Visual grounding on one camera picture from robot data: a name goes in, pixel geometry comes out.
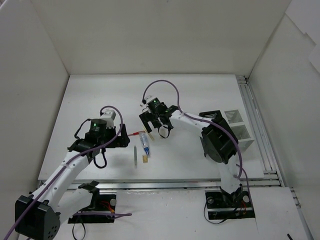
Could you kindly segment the red gel pen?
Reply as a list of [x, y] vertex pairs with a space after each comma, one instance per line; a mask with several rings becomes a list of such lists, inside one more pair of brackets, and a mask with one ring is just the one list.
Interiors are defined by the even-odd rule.
[[138, 136], [139, 134], [142, 134], [142, 133], [145, 133], [145, 131], [144, 131], [144, 130], [141, 130], [141, 131], [137, 131], [137, 132], [128, 134], [128, 137]]

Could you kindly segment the grey highlighter pen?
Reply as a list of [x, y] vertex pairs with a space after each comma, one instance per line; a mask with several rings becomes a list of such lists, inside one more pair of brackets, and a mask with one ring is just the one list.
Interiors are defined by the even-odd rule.
[[137, 152], [137, 146], [134, 145], [133, 147], [133, 153], [134, 153], [134, 168], [138, 168], [138, 152]]

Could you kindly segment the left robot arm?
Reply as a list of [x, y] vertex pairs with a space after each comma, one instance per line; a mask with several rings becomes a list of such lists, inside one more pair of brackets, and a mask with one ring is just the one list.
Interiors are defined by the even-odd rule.
[[13, 229], [30, 239], [52, 240], [62, 223], [78, 212], [96, 209], [100, 204], [98, 182], [81, 184], [70, 196], [64, 194], [76, 177], [107, 148], [125, 148], [130, 139], [124, 123], [116, 131], [108, 121], [90, 119], [84, 138], [77, 137], [53, 174], [29, 196], [20, 196], [15, 202]]

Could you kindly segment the clear glue bottle blue cap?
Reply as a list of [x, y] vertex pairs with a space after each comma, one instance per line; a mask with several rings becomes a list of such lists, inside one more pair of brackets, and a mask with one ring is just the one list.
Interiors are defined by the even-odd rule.
[[145, 154], [147, 156], [149, 156], [150, 155], [150, 146], [149, 146], [148, 136], [146, 135], [146, 133], [141, 132], [139, 134], [139, 138], [140, 138], [140, 141], [141, 141], [141, 144], [142, 144], [142, 148], [143, 148]]

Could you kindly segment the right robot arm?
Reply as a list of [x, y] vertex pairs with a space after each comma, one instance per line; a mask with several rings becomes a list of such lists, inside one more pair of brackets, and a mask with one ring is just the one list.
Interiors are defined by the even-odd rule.
[[241, 183], [230, 158], [240, 154], [239, 141], [223, 118], [219, 110], [214, 111], [212, 118], [196, 116], [182, 111], [178, 106], [166, 106], [157, 97], [143, 99], [142, 104], [146, 107], [139, 118], [147, 133], [154, 129], [165, 128], [168, 133], [173, 129], [181, 129], [193, 133], [200, 138], [204, 156], [210, 157], [218, 164], [220, 173], [221, 200], [227, 206], [233, 206], [239, 201]]

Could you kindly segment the beige eraser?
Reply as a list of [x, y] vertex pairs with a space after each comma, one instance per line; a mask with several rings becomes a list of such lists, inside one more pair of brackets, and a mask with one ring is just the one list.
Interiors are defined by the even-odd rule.
[[161, 132], [162, 134], [164, 134], [164, 133], [167, 132], [167, 129], [166, 129], [164, 126], [162, 126], [162, 127], [160, 128], [160, 132]]

